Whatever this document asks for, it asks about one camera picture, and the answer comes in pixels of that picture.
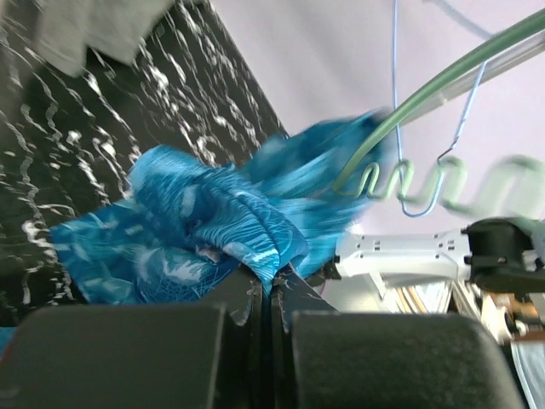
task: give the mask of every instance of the black and white patterned surface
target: black and white patterned surface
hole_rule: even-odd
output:
[[[49,227],[121,198],[142,152],[240,163],[280,129],[209,6],[175,6],[131,67],[89,51],[81,78],[33,52],[39,8],[13,0],[0,31],[0,326],[82,301]]]

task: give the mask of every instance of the blue fabric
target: blue fabric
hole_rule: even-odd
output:
[[[240,170],[155,147],[129,174],[131,198],[52,228],[55,248],[91,303],[196,301],[239,263],[268,293],[286,264],[306,278],[329,261],[368,204],[331,185],[377,125],[367,114],[274,135]],[[379,144],[361,170],[383,154]]]

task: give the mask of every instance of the black plastic panel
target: black plastic panel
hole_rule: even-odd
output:
[[[520,409],[496,342],[460,315],[296,314],[298,407]]]
[[[527,271],[525,251],[534,249],[527,232],[509,219],[484,219],[468,226],[471,255],[465,262],[471,266],[471,279],[489,292],[545,292],[545,274]]]
[[[0,364],[0,407],[257,407],[260,359],[261,284],[241,268],[195,304],[31,314]]]
[[[278,273],[271,296],[271,341],[275,407],[296,408],[295,369],[290,335],[291,318],[297,311],[338,314],[293,268]]]

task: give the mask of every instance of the wire hanger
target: wire hanger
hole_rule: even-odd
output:
[[[468,21],[465,19],[465,16],[463,14],[460,14],[456,9],[452,8],[447,2],[442,3],[443,7],[447,8],[447,13],[452,13],[454,16],[456,16],[456,20],[462,18],[465,21]],[[471,27],[477,27],[474,23],[471,23]],[[393,33],[392,33],[392,88],[393,88],[393,109],[398,108],[398,27],[399,27],[399,0],[393,0]],[[475,95],[477,94],[477,88],[480,85],[481,79],[483,77],[483,74],[485,73],[486,68],[486,61],[482,64],[482,66],[479,69],[479,73],[477,75],[477,78],[475,79],[474,85],[469,92],[468,99],[466,101],[466,105],[463,109],[462,116],[460,117],[460,121],[458,122],[458,127],[456,128],[456,133],[454,135],[454,140],[450,144],[449,148],[441,153],[437,159],[436,162],[438,165],[441,165],[441,159],[444,158],[447,154],[451,153],[458,144],[458,140],[460,139],[460,136],[462,136],[463,127],[468,120],[469,111],[471,110],[471,106],[473,104],[473,99]],[[396,134],[396,141],[398,146],[398,161],[401,163],[403,161],[403,142],[401,137],[401,125],[397,124],[395,127],[395,134]],[[443,186],[443,181],[445,180],[445,172],[443,171],[442,167],[438,167],[439,169],[439,178],[435,185],[435,190],[433,192],[432,200],[427,206],[427,208],[419,213],[410,213],[407,210],[407,204],[405,201],[401,201],[401,210],[403,211],[403,214],[411,217],[411,218],[417,218],[417,217],[423,217],[429,215],[432,210],[437,205],[437,202],[439,200],[439,193],[441,192],[441,187]],[[404,175],[403,170],[399,169],[400,175],[399,178],[401,180],[401,183],[403,183]]]
[[[394,166],[387,185],[381,193],[376,191],[380,173],[380,167],[377,163],[370,164],[365,168],[356,192],[343,192],[342,188],[359,167],[359,163],[365,155],[392,130],[396,129],[400,123],[409,122],[409,120],[418,118],[426,112],[431,112],[437,107],[438,98],[446,90],[450,92],[450,95],[454,95],[461,89],[465,89],[464,87],[467,84],[471,85],[469,89],[474,89],[475,84],[479,85],[485,80],[491,79],[499,75],[499,73],[505,72],[532,56],[545,51],[545,42],[540,37],[544,33],[545,9],[542,9],[507,30],[496,34],[424,84],[405,102],[396,107],[362,143],[335,180],[333,184],[334,191],[344,196],[359,197],[367,187],[368,197],[385,200],[397,190],[397,198],[402,202],[412,205],[430,204],[433,202],[437,185],[441,183],[442,173],[450,170],[454,172],[454,177],[450,177],[445,183],[440,205],[459,216],[482,218],[490,214],[492,206],[498,206],[498,204],[506,200],[507,193],[513,190],[508,182],[518,178],[515,188],[517,193],[523,192],[522,196],[524,196],[525,200],[518,202],[517,209],[512,206],[511,201],[508,201],[508,204],[511,205],[508,214],[527,218],[536,217],[536,210],[538,206],[542,206],[542,198],[545,197],[545,164],[526,156],[507,157],[497,163],[488,172],[477,198],[471,205],[462,204],[458,200],[466,181],[467,170],[464,163],[453,156],[439,156],[438,159],[440,160],[432,169],[425,185],[419,194],[413,197],[409,197],[407,192],[414,174],[414,165],[404,158]],[[473,72],[480,74],[477,76],[477,81],[473,76]],[[459,130],[462,129],[466,117],[467,115],[462,115],[460,121],[462,125],[458,127]],[[403,172],[404,180],[400,183],[400,187],[397,188],[400,171]]]

